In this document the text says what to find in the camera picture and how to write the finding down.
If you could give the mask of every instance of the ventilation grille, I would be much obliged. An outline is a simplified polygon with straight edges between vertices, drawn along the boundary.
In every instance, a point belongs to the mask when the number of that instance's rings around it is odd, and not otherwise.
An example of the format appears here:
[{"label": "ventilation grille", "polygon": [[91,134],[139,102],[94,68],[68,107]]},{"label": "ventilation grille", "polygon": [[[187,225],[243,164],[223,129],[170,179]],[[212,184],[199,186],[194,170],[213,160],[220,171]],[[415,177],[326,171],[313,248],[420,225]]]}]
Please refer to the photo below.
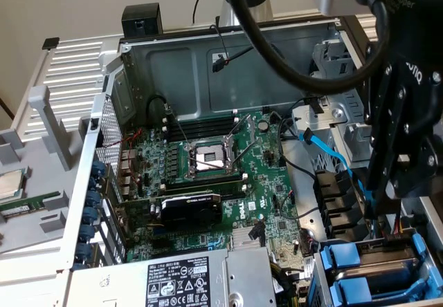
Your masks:
[{"label": "ventilation grille", "polygon": [[122,132],[117,122],[116,112],[110,97],[107,97],[103,106],[102,133],[104,147],[97,148],[98,159],[105,164],[110,164],[114,172],[118,172],[118,159],[122,147]]},{"label": "ventilation grille", "polygon": [[[337,151],[334,139],[328,138],[327,146]],[[328,153],[319,153],[315,158],[311,159],[314,171],[326,170],[335,172],[336,174],[342,171],[341,161],[337,157],[332,157]]]},{"label": "ventilation grille", "polygon": [[[80,118],[91,114],[94,97],[102,92],[105,80],[103,63],[117,56],[120,35],[61,41],[42,65],[34,86],[45,85],[50,91],[49,104],[55,117],[67,131],[78,128]],[[19,129],[21,139],[46,135],[38,112],[28,105]]]},{"label": "ventilation grille", "polygon": [[378,40],[377,32],[375,31],[375,17],[373,15],[358,15],[357,19],[359,20],[368,39],[370,41]]}]

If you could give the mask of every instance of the blue latch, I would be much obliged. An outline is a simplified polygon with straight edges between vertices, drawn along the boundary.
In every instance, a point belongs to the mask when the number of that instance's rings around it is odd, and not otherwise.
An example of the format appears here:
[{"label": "blue latch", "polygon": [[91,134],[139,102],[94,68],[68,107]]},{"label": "blue latch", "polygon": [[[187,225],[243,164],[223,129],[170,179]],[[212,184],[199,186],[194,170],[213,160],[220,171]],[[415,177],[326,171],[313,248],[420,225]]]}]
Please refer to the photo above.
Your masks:
[{"label": "blue latch", "polygon": [[413,235],[413,242],[415,245],[415,248],[417,249],[417,253],[419,256],[424,259],[426,257],[426,245],[424,244],[422,236],[420,236],[418,233],[415,233]]},{"label": "blue latch", "polygon": [[325,248],[323,248],[323,250],[320,252],[320,255],[325,270],[332,269],[332,267],[334,266],[334,262],[332,261],[331,251],[329,250],[329,247],[325,246]]},{"label": "blue latch", "polygon": [[331,246],[337,268],[348,268],[360,265],[360,255],[355,243],[340,243]]}]

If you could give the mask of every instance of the white wall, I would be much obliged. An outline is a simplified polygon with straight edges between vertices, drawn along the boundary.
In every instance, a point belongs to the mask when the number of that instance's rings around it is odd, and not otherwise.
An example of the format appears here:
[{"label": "white wall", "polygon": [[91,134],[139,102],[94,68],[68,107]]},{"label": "white wall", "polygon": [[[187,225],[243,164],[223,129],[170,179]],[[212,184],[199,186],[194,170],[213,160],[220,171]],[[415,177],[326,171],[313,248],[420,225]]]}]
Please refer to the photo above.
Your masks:
[{"label": "white wall", "polygon": [[[163,27],[189,26],[195,0],[0,0],[0,96],[15,112],[44,39],[122,32],[126,5],[160,3]],[[271,0],[274,13],[314,8],[312,0]],[[200,0],[196,23],[212,21],[222,0]],[[0,129],[10,125],[0,113]]]}]

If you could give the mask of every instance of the power supply label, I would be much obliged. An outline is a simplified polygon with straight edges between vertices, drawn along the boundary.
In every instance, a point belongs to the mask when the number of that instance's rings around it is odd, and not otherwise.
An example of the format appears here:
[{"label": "power supply label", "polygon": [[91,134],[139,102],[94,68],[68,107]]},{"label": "power supply label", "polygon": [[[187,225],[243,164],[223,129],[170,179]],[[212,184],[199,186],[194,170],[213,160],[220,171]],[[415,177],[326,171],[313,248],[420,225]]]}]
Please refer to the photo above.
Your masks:
[{"label": "power supply label", "polygon": [[209,307],[209,258],[147,267],[146,307]]}]

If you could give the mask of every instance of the screw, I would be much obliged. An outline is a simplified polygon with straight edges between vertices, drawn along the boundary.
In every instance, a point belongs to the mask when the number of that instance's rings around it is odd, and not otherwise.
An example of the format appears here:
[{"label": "screw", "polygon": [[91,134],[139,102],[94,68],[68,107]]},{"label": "screw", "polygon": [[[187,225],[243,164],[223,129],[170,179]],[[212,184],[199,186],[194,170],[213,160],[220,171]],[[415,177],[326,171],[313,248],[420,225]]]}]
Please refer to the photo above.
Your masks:
[{"label": "screw", "polygon": [[430,167],[433,167],[434,164],[435,164],[435,158],[434,158],[434,156],[429,156],[429,157],[428,157],[428,165],[429,165]]},{"label": "screw", "polygon": [[432,80],[434,80],[436,84],[439,84],[442,81],[442,76],[440,75],[440,73],[434,72],[432,73]]}]

